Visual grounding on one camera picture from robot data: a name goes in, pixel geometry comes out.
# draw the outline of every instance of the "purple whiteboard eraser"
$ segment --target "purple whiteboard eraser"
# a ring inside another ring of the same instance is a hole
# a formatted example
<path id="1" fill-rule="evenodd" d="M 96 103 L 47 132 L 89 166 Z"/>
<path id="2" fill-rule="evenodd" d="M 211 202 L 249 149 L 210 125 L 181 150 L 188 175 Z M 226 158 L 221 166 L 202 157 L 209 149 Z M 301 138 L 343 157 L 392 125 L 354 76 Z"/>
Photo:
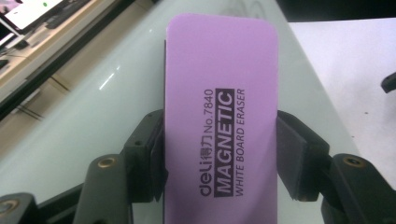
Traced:
<path id="1" fill-rule="evenodd" d="M 165 224 L 276 223 L 277 37 L 182 14 L 167 28 Z"/>

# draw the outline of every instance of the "glass surface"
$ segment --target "glass surface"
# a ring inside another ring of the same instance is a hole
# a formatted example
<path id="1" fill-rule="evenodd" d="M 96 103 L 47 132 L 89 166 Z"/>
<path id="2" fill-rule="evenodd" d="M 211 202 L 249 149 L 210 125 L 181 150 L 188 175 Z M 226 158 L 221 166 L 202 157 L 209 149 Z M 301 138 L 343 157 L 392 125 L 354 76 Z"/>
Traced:
<path id="1" fill-rule="evenodd" d="M 76 87 L 0 160 L 0 195 L 32 192 L 43 202 L 80 184 L 95 158 L 119 153 L 138 122 L 163 108 L 166 26 L 185 12 L 265 19 L 279 37 L 279 109 L 289 112 L 331 146 L 357 154 L 276 1 L 161 1 L 133 24 L 122 13 L 61 71 L 83 73 Z M 293 201 L 278 179 L 278 223 L 322 223 L 321 199 Z M 162 203 L 134 204 L 136 223 L 162 223 Z"/>

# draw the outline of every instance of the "eraser label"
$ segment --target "eraser label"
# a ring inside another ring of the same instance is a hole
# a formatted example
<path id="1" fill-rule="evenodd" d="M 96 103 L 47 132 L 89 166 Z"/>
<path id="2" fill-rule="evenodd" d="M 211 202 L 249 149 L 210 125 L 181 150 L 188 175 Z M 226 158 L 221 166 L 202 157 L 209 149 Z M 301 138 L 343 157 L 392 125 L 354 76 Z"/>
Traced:
<path id="1" fill-rule="evenodd" d="M 204 91 L 201 137 L 201 185 L 203 196 L 244 195 L 245 90 Z"/>
<path id="2" fill-rule="evenodd" d="M 266 21 L 167 28 L 165 224 L 276 224 L 277 38 Z"/>

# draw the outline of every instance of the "computer monitor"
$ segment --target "computer monitor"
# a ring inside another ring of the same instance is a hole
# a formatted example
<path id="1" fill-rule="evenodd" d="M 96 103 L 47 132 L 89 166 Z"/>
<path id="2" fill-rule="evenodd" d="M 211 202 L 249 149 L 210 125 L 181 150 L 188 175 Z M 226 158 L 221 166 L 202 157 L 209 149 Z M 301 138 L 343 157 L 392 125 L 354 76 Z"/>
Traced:
<path id="1" fill-rule="evenodd" d="M 35 25 L 64 0 L 0 0 L 0 18 L 20 35 Z"/>

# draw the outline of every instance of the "screen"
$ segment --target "screen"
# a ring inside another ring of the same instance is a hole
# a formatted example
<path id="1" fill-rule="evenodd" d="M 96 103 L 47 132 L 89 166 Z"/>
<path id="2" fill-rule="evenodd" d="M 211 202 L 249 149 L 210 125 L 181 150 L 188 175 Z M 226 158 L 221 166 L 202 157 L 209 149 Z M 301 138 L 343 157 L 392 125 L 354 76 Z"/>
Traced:
<path id="1" fill-rule="evenodd" d="M 1 17 L 18 33 L 40 19 L 63 0 L 0 0 Z"/>

